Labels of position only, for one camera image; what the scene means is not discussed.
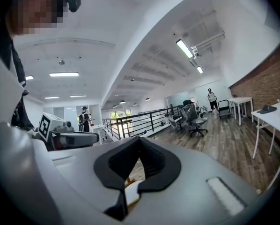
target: person wearing cap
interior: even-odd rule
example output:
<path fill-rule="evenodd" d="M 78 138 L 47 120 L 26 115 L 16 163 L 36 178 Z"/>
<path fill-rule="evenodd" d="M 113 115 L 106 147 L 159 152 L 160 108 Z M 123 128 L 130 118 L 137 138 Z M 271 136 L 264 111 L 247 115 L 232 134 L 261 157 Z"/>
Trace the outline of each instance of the person wearing cap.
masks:
<path fill-rule="evenodd" d="M 90 122 L 90 117 L 86 113 L 87 107 L 83 106 L 82 107 L 82 113 L 79 115 L 79 120 L 80 120 L 80 125 L 79 125 L 79 131 L 80 132 L 89 132 L 89 122 Z"/>
<path fill-rule="evenodd" d="M 209 94 L 207 95 L 207 99 L 210 102 L 211 109 L 213 110 L 214 106 L 216 109 L 218 109 L 218 105 L 217 105 L 217 101 L 216 101 L 217 97 L 215 96 L 215 94 L 212 92 L 212 90 L 210 88 L 208 89 L 208 91 L 209 91 Z"/>
<path fill-rule="evenodd" d="M 5 14 L 0 18 L 0 58 L 24 87 L 25 72 L 13 39 L 15 36 L 35 33 L 36 29 L 57 23 L 65 11 L 66 0 L 11 0 L 2 6 L 5 6 Z M 23 98 L 15 109 L 11 125 L 28 131 L 34 127 L 27 116 Z"/>

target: cart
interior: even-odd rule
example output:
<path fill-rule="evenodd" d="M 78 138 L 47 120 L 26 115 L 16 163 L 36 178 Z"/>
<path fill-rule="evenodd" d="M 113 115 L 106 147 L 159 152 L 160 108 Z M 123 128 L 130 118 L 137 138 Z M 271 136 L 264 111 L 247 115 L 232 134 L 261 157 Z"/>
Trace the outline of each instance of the cart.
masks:
<path fill-rule="evenodd" d="M 220 107 L 219 106 L 219 103 L 221 102 L 227 102 L 228 105 L 225 106 L 225 107 Z M 218 102 L 218 112 L 219 112 L 219 119 L 221 119 L 221 117 L 224 117 L 224 116 L 228 116 L 230 118 L 231 116 L 231 113 L 230 113 L 230 108 L 229 108 L 229 101 L 228 100 L 222 100 L 220 102 Z"/>

